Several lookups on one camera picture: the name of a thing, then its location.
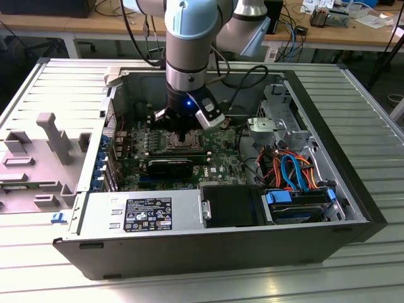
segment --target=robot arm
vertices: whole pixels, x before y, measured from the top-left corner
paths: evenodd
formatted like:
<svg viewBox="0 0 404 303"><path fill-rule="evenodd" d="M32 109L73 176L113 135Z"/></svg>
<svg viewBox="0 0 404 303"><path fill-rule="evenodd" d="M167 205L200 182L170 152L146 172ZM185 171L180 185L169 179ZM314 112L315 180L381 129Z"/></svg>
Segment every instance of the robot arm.
<svg viewBox="0 0 404 303"><path fill-rule="evenodd" d="M210 47L216 39L222 49L255 55L270 23L264 0L124 0L124 5L164 15L167 105L156 119L168 118L180 140L199 124L208 129L221 123L224 115L205 85Z"/></svg>

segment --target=white paper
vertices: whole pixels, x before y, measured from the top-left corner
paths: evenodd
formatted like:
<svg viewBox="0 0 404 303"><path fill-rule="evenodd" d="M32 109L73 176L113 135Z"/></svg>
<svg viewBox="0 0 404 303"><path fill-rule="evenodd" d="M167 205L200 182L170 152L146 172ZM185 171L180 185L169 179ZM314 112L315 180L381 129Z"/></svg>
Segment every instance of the white paper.
<svg viewBox="0 0 404 303"><path fill-rule="evenodd" d="M314 8L318 6L319 8L333 8L335 0L304 0L302 7L300 8L301 13L313 14Z"/></svg>
<svg viewBox="0 0 404 303"><path fill-rule="evenodd" d="M364 25L367 25L368 27L373 27L373 28L381 28L386 25L386 22L379 17L372 16L372 15L367 15L363 16L359 19L355 19L358 22L361 22Z"/></svg>

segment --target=blue latch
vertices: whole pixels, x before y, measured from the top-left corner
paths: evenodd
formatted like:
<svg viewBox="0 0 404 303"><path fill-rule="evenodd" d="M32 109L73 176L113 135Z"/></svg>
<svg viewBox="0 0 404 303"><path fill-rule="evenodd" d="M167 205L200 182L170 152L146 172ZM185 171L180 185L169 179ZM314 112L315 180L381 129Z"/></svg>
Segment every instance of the blue latch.
<svg viewBox="0 0 404 303"><path fill-rule="evenodd" d="M104 145L104 144L107 144L107 143L109 143L109 137L104 135L104 134L101 135L101 144Z"/></svg>
<svg viewBox="0 0 404 303"><path fill-rule="evenodd" d="M106 152L104 152L104 151L99 151L99 152L97 153L97 159L98 159L98 160L103 160L103 159L106 158L106 156L107 156L107 154L106 154Z"/></svg>
<svg viewBox="0 0 404 303"><path fill-rule="evenodd" d="M66 216L64 213L58 212L54 213L52 219L50 220L51 223L67 223Z"/></svg>
<svg viewBox="0 0 404 303"><path fill-rule="evenodd" d="M91 180L90 186L92 189L99 189L101 188L101 182L99 180Z"/></svg>
<svg viewBox="0 0 404 303"><path fill-rule="evenodd" d="M101 175L102 175L102 172L100 170L94 170L93 171L93 178L94 179L98 178L98 177L101 177Z"/></svg>
<svg viewBox="0 0 404 303"><path fill-rule="evenodd" d="M327 190L327 194L328 194L328 196L330 197L331 201L332 201L332 202L335 202L336 196L335 196L334 191L333 191L332 189L328 189L328 190Z"/></svg>
<svg viewBox="0 0 404 303"><path fill-rule="evenodd" d="M268 204L291 203L292 197L287 191L270 191L268 194L266 194L266 202Z"/></svg>

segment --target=aluminum extrusion table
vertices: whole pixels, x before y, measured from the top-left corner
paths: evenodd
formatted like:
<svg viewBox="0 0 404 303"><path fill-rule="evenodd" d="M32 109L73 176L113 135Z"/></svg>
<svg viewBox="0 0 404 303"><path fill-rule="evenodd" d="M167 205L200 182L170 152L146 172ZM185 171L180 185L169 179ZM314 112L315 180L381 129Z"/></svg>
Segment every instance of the aluminum extrusion table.
<svg viewBox="0 0 404 303"><path fill-rule="evenodd" d="M240 64L253 65L232 67ZM69 138L91 132L107 93L107 68L135 65L139 61L38 63L0 117L0 140L21 128L30 138L45 138L35 123L41 110L53 111L59 117L56 126ZM52 225L52 213L0 215L1 301L402 302L404 134L346 69L325 64L268 68L295 71L389 222L385 229L366 243L340 249L323 264L91 281L52 247L67 227ZM5 149L1 143L0 150Z"/></svg>

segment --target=blue cable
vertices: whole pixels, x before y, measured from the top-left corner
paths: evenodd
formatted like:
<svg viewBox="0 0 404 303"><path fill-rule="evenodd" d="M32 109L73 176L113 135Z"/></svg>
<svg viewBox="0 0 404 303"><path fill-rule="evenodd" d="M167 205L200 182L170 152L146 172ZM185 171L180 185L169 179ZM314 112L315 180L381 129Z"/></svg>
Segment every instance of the blue cable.
<svg viewBox="0 0 404 303"><path fill-rule="evenodd" d="M292 33L292 39L293 39L292 49L290 50L289 57L286 61L286 62L289 62L289 60L291 60L291 58L292 58L293 52L295 51L296 36L295 36L295 32L293 31L292 26L287 22L285 22L285 24L289 27L290 33Z"/></svg>
<svg viewBox="0 0 404 303"><path fill-rule="evenodd" d="M290 187L294 191L297 191L296 185L288 178L288 174L286 173L286 161L288 158L290 158L293 161L293 164L295 165L296 177L297 177L297 182L299 183L299 187L301 189L303 189L303 191L309 191L309 188L307 187L306 182L304 181L304 179L302 177L302 172L300 171L299 163L294 156L292 156L292 155L283 156L282 161L280 162L280 169L282 171L282 177L285 179L287 184L289 184Z"/></svg>

